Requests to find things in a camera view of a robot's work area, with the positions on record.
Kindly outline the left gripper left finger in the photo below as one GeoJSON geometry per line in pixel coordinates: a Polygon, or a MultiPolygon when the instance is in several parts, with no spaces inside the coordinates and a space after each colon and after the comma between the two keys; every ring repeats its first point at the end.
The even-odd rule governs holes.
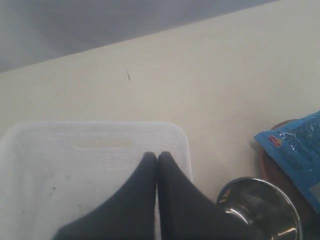
{"type": "Polygon", "coordinates": [[[56,240],[153,240],[156,166],[146,152],[128,180],[102,205],[63,226],[56,240]]]}

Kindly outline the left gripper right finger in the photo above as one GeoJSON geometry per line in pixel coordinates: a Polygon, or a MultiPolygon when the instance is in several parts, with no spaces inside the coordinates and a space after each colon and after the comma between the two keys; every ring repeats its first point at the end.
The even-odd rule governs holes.
{"type": "Polygon", "coordinates": [[[202,194],[169,152],[157,160],[157,191],[163,240],[251,240],[253,228],[225,213],[202,194]]]}

